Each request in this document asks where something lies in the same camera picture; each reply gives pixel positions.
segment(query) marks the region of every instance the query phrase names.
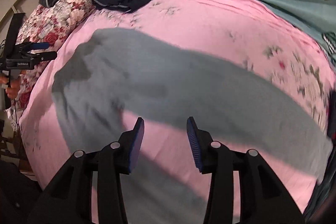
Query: floral quilt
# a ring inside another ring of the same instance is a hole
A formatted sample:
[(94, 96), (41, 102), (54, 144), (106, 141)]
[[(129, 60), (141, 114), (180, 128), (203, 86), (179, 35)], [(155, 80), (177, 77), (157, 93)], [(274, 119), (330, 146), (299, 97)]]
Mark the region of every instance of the floral quilt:
[[(91, 0), (59, 0), (55, 6), (45, 8), (42, 5), (32, 12), (23, 23), (16, 43), (22, 43), (27, 37), (31, 42), (48, 42), (46, 51), (58, 51), (75, 27), (85, 20), (94, 10)], [(19, 119), (26, 108), (30, 93), (48, 62), (41, 62), (34, 70), (28, 70), (21, 78), (18, 97), (7, 110), (8, 118), (16, 129), (16, 117)]]

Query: red rose print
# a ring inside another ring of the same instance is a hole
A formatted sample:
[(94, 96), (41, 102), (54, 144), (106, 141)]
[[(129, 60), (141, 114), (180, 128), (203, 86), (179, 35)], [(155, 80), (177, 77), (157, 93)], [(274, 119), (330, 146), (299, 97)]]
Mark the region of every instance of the red rose print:
[(285, 64), (282, 61), (279, 61), (279, 65), (280, 65), (280, 68), (282, 68), (283, 70), (286, 69)]
[(53, 46), (56, 42), (56, 40), (58, 39), (58, 35), (56, 35), (53, 32), (48, 33), (45, 37), (44, 37), (44, 41), (48, 42), (50, 46)]
[(29, 97), (30, 97), (30, 92), (24, 92), (21, 94), (20, 96), (20, 105), (21, 107), (26, 107), (29, 101)]

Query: pink bed sheet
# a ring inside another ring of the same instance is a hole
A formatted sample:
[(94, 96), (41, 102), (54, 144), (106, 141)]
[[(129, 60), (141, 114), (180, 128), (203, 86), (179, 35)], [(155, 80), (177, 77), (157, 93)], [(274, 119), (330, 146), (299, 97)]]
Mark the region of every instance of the pink bed sheet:
[[(108, 10), (93, 13), (73, 31), (58, 51), (58, 58), (39, 77), (20, 124), (27, 156), (43, 188), (73, 152), (62, 136), (51, 99), (54, 74), (96, 29), (115, 27), (136, 28), (177, 47), (230, 60), (260, 75), (292, 97), (324, 133), (335, 75), (312, 38), (255, 0), (152, 0), (133, 14)], [(136, 113), (123, 113), (125, 130), (133, 128), (136, 118)], [(207, 199), (210, 177), (200, 175), (195, 168), (186, 133), (146, 119), (145, 127), (141, 152)], [(185, 140), (175, 142), (176, 138)], [(219, 141), (236, 151), (252, 148)], [(303, 211), (316, 178), (259, 152)], [(235, 215), (239, 207), (235, 198)]]

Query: silver screw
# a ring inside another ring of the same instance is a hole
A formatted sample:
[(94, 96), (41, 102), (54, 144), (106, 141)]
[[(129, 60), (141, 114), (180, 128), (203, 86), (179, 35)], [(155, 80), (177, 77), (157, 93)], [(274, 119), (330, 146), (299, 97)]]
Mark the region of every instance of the silver screw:
[(77, 150), (74, 154), (73, 154), (76, 158), (80, 158), (81, 156), (84, 155), (84, 152), (82, 150)]
[(255, 156), (258, 155), (258, 151), (255, 150), (255, 149), (250, 149), (250, 150), (249, 150), (249, 154), (250, 154), (252, 157), (255, 157)]
[(110, 147), (111, 147), (112, 149), (117, 149), (117, 148), (120, 147), (120, 143), (118, 143), (118, 142), (113, 142), (113, 143), (110, 144)]
[(211, 147), (213, 147), (213, 148), (220, 148), (220, 146), (221, 146), (221, 143), (220, 142), (211, 142)]

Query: human hand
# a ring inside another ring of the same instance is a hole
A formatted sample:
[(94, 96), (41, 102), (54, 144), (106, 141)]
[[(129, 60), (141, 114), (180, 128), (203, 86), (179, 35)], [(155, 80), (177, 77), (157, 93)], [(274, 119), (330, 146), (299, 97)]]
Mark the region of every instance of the human hand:
[[(25, 70), (22, 70), (21, 75), (26, 74)], [(6, 75), (3, 75), (0, 73), (0, 84), (7, 84), (8, 83), (8, 77)], [(20, 84), (21, 84), (21, 77), (19, 76), (15, 80), (11, 80), (10, 86), (6, 88), (6, 93), (8, 98), (15, 99), (20, 91)]]

